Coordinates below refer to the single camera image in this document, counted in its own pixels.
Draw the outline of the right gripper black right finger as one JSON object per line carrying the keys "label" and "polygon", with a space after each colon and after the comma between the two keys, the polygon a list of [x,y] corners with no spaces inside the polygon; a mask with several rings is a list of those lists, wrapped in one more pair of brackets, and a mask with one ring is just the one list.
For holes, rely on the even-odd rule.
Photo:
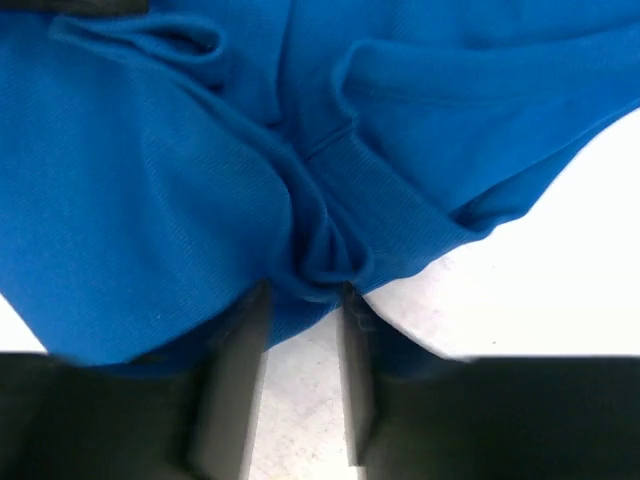
{"label": "right gripper black right finger", "polygon": [[388,413],[380,377],[381,319],[356,288],[342,287],[339,360],[349,464],[373,466]]}

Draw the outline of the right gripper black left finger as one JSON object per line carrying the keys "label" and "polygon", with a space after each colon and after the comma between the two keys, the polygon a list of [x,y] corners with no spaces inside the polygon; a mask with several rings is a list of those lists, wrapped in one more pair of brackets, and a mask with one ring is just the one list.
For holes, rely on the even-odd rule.
{"label": "right gripper black left finger", "polygon": [[271,291],[261,281],[229,311],[200,389],[185,462],[197,479],[245,479],[264,378]]}

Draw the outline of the blue tank top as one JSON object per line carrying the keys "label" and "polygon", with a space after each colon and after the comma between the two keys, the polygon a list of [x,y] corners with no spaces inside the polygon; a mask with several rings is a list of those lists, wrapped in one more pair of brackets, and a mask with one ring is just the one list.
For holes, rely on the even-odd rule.
{"label": "blue tank top", "polygon": [[1,14],[1,292],[86,365],[271,336],[523,216],[639,105],[635,1],[148,1]]}

